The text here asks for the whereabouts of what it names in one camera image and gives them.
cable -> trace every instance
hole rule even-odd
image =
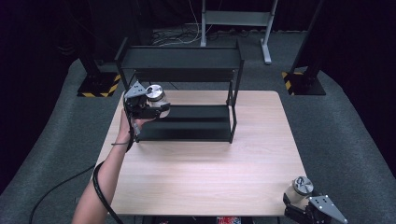
[[[220,11],[221,5],[222,5],[222,0],[220,1],[219,7],[218,7],[218,11]],[[211,25],[209,26],[209,29],[207,29],[207,30],[205,31],[205,34],[207,34],[207,33],[209,32],[209,30],[212,28],[212,26],[213,26],[213,24],[211,24]]]
[[[161,45],[162,43],[166,42],[167,40],[179,40],[184,37],[188,37],[189,35],[193,34],[193,31],[187,30],[187,32],[183,31],[183,25],[181,25],[181,33],[178,31],[158,31],[153,33],[153,40],[151,41],[151,45]],[[166,35],[166,33],[176,33],[175,35]]]
[[[114,210],[111,208],[110,204],[108,204],[105,196],[103,195],[103,192],[101,191],[99,187],[99,182],[98,182],[98,174],[99,170],[103,164],[103,161],[96,166],[95,170],[93,171],[93,176],[92,176],[92,182],[93,186],[95,188],[96,194],[98,195],[100,201],[102,202],[103,206],[107,209],[108,213],[114,218],[114,220],[117,221],[119,224],[123,224],[121,219],[117,216],[117,214],[114,212]]]
[[[216,34],[216,36],[208,35],[206,37],[206,39],[208,39],[208,40],[217,40],[218,38],[221,38],[221,37],[234,36],[234,35],[237,35],[237,36],[240,36],[240,37],[248,37],[250,35],[250,31],[245,31],[245,32],[246,32],[245,35],[243,35],[242,32],[241,32],[241,34],[239,34],[236,31],[229,31],[229,32],[227,32],[227,33],[225,33],[223,35],[220,35],[219,31],[216,31],[214,33],[214,34]]]
[[[80,173],[78,173],[78,174],[76,174],[76,175],[73,175],[72,177],[70,177],[70,178],[68,178],[68,179],[66,179],[66,180],[64,180],[64,181],[62,181],[60,184],[56,185],[55,187],[53,187],[52,189],[50,189],[49,191],[47,191],[47,193],[45,193],[45,194],[40,198],[40,200],[38,200],[38,202],[35,204],[35,207],[33,208],[32,212],[31,212],[31,214],[30,214],[29,223],[32,223],[32,221],[33,221],[33,216],[35,215],[35,210],[36,210],[37,207],[41,204],[41,202],[44,200],[44,198],[47,197],[47,195],[49,195],[53,190],[57,189],[57,188],[60,187],[62,184],[66,183],[67,181],[69,181],[69,180],[71,180],[71,179],[73,179],[73,178],[76,178],[76,177],[78,177],[78,176],[80,176],[80,175],[85,174],[86,172],[88,172],[89,170],[91,170],[93,167],[95,167],[95,164],[92,165],[92,166],[90,166],[90,167],[87,168],[86,170],[84,170],[84,171],[82,171],[82,172],[80,172]]]
[[[198,37],[198,35],[199,35],[199,25],[198,25],[198,20],[197,20],[197,18],[196,18],[196,16],[195,16],[194,10],[192,9],[191,0],[189,0],[189,4],[190,4],[190,9],[191,9],[191,12],[192,12],[192,16],[193,16],[194,19],[195,19],[195,24],[197,25],[197,35],[195,36],[195,38],[194,38],[193,40],[187,41],[187,42],[184,42],[183,40],[181,40],[180,38],[178,38],[177,40],[179,40],[182,44],[190,44],[190,43],[192,43],[192,42],[194,42],[194,41],[197,41],[197,40],[199,40],[199,39],[201,38],[201,37]],[[160,45],[160,47],[162,47],[162,46],[167,46],[167,45],[175,45],[175,44],[180,44],[180,43],[162,44],[162,45]]]

wooden table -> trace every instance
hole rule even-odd
[[[171,104],[224,104],[227,91],[166,91]],[[98,162],[116,139],[119,104]],[[279,96],[240,91],[233,143],[134,143],[112,204],[143,216],[283,216],[283,192],[305,170]]]

hand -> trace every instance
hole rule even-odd
[[[132,123],[136,123],[140,130],[143,129],[143,124],[146,122],[152,121],[154,119],[134,119]],[[121,111],[121,120],[120,120],[120,130],[119,135],[117,137],[117,142],[129,142],[131,136],[129,135],[129,122],[126,117],[125,111]]]

wrist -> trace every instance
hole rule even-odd
[[[111,144],[113,146],[113,150],[117,150],[122,153],[126,153],[128,151],[128,146],[130,144],[130,137],[126,134],[119,134],[116,138],[116,141]]]
[[[116,143],[129,143],[131,140],[131,135],[129,132],[119,133],[116,138]]]

black wire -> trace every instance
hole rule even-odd
[[[178,31],[157,31],[153,33],[153,39],[151,41],[152,46],[160,46],[168,41],[183,40],[188,37],[196,37],[196,31],[191,29],[186,29],[184,31],[184,25],[180,26],[181,32]],[[167,35],[166,33],[176,33],[175,35]]]
[[[243,35],[243,32],[232,32],[232,31],[230,31],[230,32],[228,32],[226,34],[223,34],[223,35],[220,35],[219,31],[216,31],[213,34],[208,35],[206,37],[206,39],[207,40],[217,40],[220,37],[235,36],[235,35],[240,36],[240,37],[248,37],[250,35],[250,31],[246,31],[245,35]]]
[[[84,170],[84,171],[82,171],[82,172],[80,172],[80,173],[78,173],[78,174],[76,174],[76,175],[73,175],[72,177],[70,177],[70,178],[68,178],[68,179],[66,179],[66,180],[64,180],[64,181],[62,181],[60,184],[56,185],[55,187],[53,187],[52,189],[50,189],[49,191],[47,191],[47,193],[45,193],[45,194],[40,198],[40,200],[38,200],[38,202],[35,204],[35,207],[33,208],[32,213],[30,214],[29,223],[32,223],[32,221],[33,221],[33,216],[35,215],[35,210],[36,210],[37,207],[41,204],[41,202],[44,200],[44,198],[47,197],[47,195],[49,195],[53,190],[57,189],[57,188],[60,187],[62,184],[66,183],[67,181],[69,181],[69,180],[71,180],[71,179],[74,179],[74,178],[78,177],[79,175],[83,175],[84,173],[88,172],[88,171],[91,170],[93,167],[95,167],[95,164],[92,165],[92,166],[90,166],[90,167],[87,168],[86,170]]]
[[[93,186],[95,188],[96,194],[98,195],[100,201],[102,202],[103,206],[106,208],[108,213],[114,218],[114,220],[117,221],[117,223],[123,224],[121,219],[117,216],[117,214],[111,208],[110,204],[108,204],[108,202],[107,202],[107,200],[105,198],[105,195],[103,195],[103,192],[101,191],[101,189],[99,187],[98,173],[99,173],[99,170],[100,170],[102,164],[103,164],[103,161],[99,165],[97,165],[95,170],[93,171],[93,176],[92,176]]]

